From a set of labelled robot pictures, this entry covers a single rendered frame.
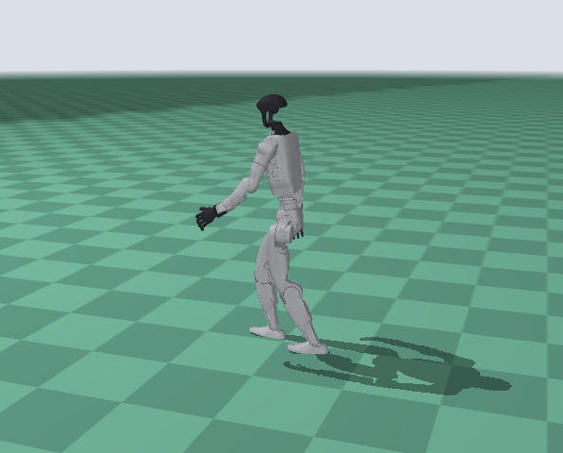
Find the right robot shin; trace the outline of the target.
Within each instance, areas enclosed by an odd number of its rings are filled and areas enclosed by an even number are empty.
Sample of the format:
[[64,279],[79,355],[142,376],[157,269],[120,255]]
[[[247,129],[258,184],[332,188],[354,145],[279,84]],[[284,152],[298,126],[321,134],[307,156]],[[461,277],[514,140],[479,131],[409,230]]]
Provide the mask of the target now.
[[277,331],[277,327],[279,328],[276,309],[276,305],[278,305],[277,288],[274,285],[273,280],[268,283],[258,282],[255,276],[255,272],[256,271],[254,271],[254,279],[257,288],[257,295],[261,307],[264,310],[269,329],[273,330],[275,328],[275,330],[273,331]]

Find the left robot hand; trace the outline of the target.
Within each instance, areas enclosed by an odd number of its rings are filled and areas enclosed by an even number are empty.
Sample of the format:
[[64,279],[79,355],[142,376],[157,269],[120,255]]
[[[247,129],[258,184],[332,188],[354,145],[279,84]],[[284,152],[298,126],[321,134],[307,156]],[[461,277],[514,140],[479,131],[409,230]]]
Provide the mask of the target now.
[[[221,217],[221,216],[223,216],[227,213],[227,211],[223,211],[223,212],[218,214],[215,207],[216,207],[216,205],[213,206],[212,208],[211,207],[208,207],[208,208],[201,207],[200,208],[200,210],[202,210],[202,212],[200,212],[196,215],[196,218],[197,218],[196,223],[201,228],[201,230],[204,231],[204,227],[206,225],[210,224],[215,219],[215,217]],[[199,217],[199,216],[201,216],[201,217]],[[199,222],[199,221],[201,221],[201,222]]]

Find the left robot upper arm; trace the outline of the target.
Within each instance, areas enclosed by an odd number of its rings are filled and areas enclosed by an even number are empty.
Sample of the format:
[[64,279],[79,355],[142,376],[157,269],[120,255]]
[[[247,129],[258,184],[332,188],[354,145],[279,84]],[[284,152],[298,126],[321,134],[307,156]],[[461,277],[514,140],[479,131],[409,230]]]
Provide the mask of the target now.
[[258,189],[258,184],[262,179],[266,168],[271,159],[273,159],[277,152],[279,143],[275,140],[262,141],[257,147],[255,160],[251,167],[250,187],[247,193],[255,193]]

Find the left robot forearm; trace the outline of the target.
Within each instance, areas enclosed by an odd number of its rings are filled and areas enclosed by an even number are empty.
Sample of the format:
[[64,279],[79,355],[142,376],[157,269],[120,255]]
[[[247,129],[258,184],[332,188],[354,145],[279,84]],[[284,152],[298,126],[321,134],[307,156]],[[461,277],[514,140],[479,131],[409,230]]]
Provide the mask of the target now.
[[236,208],[236,206],[242,201],[247,198],[247,190],[250,187],[250,180],[248,178],[244,178],[238,187],[234,190],[232,194],[228,196],[222,203],[216,205],[217,213],[221,213],[223,211],[231,211]]

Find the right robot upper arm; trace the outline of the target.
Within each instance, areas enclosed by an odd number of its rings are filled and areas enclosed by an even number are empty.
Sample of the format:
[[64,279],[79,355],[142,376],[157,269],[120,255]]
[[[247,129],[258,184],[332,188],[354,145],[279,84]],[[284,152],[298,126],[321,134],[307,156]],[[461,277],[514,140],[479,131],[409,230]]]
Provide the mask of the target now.
[[[299,137],[298,137],[298,134],[297,134],[296,132],[293,132],[293,133],[295,134],[295,136],[296,136],[296,138],[297,138],[298,147],[299,147]],[[305,174],[305,166],[304,166],[303,159],[302,159],[302,156],[301,156],[300,147],[299,147],[299,155],[300,155],[301,171],[302,171],[302,177],[303,177],[304,174]]]

